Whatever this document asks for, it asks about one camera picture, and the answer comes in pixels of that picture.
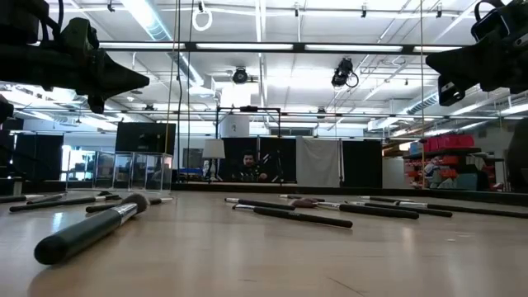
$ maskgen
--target ceiling light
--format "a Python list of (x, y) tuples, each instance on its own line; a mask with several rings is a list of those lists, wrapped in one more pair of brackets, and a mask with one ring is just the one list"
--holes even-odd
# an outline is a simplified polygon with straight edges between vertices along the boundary
[(198, 43), (199, 50), (292, 50), (292, 44), (260, 44), (260, 43)]
[(439, 129), (439, 130), (427, 131), (424, 135), (425, 136), (435, 136), (435, 135), (440, 135), (440, 134), (445, 134), (445, 133), (450, 133), (450, 132), (451, 132), (451, 129)]
[(424, 53), (440, 53), (446, 50), (458, 50), (459, 46), (415, 46), (414, 52), (424, 52)]
[(519, 112), (528, 111), (528, 104), (521, 104), (501, 111), (501, 116), (508, 116)]
[(387, 52), (397, 53), (402, 51), (401, 45), (305, 45), (306, 50), (342, 50), (360, 52)]
[(482, 121), (482, 122), (479, 122), (479, 123), (469, 124), (469, 125), (466, 125), (466, 126), (460, 128), (460, 129), (461, 129), (461, 130), (472, 129), (472, 128), (474, 128), (474, 127), (476, 127), (476, 126), (479, 126), (479, 125), (482, 125), (482, 124), (484, 124), (484, 123), (487, 123), (487, 121)]
[(498, 116), (463, 116), (463, 115), (452, 115), (451, 119), (455, 120), (498, 120)]
[(155, 42), (155, 41), (146, 41), (146, 42), (101, 42), (99, 44), (103, 49), (106, 50), (112, 50), (112, 49), (119, 49), (119, 50), (172, 50), (172, 47), (174, 49), (178, 49), (180, 47), (180, 50), (185, 49), (185, 44), (174, 44), (172, 42)]

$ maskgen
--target person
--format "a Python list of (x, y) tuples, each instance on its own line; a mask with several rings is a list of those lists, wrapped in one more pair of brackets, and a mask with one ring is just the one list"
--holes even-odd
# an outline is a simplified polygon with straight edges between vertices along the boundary
[(232, 178), (240, 182), (265, 182), (268, 176), (257, 165), (255, 154), (247, 150), (242, 153), (242, 156), (242, 166), (235, 171)]

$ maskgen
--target black camera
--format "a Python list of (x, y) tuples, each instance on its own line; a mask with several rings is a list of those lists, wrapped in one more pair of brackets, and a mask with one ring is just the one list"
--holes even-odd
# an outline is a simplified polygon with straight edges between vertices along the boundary
[[(49, 17), (49, 9), (44, 0), (0, 2), (0, 81), (39, 85), (46, 91), (73, 89), (88, 96), (95, 113), (104, 112), (107, 98), (148, 86), (149, 78), (117, 64), (99, 48), (97, 31), (88, 20), (76, 17), (61, 32), (63, 3), (58, 22)], [(35, 46), (39, 25), (42, 41)]]
[[(480, 17), (482, 3), (495, 8)], [(477, 44), (430, 54), (426, 64), (435, 69), (441, 106), (464, 99), (465, 91), (480, 84), (485, 92), (507, 87), (518, 94), (528, 89), (528, 2), (485, 0), (475, 6), (471, 35)]]
[(355, 87), (348, 84), (348, 80), (352, 75), (356, 76), (357, 78), (357, 75), (354, 73), (354, 65), (352, 64), (352, 60), (343, 58), (341, 62), (339, 62), (339, 65), (333, 74), (332, 85), (334, 87), (342, 87), (344, 85), (347, 85), (348, 87)]

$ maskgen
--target red object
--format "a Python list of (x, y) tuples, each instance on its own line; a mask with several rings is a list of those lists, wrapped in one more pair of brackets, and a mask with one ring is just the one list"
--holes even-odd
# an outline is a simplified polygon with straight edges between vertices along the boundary
[(427, 140), (427, 146), (429, 148), (429, 152), (435, 152), (439, 149), (438, 140), (440, 137), (431, 137)]
[(472, 135), (444, 135), (438, 139), (439, 149), (466, 149), (475, 146)]

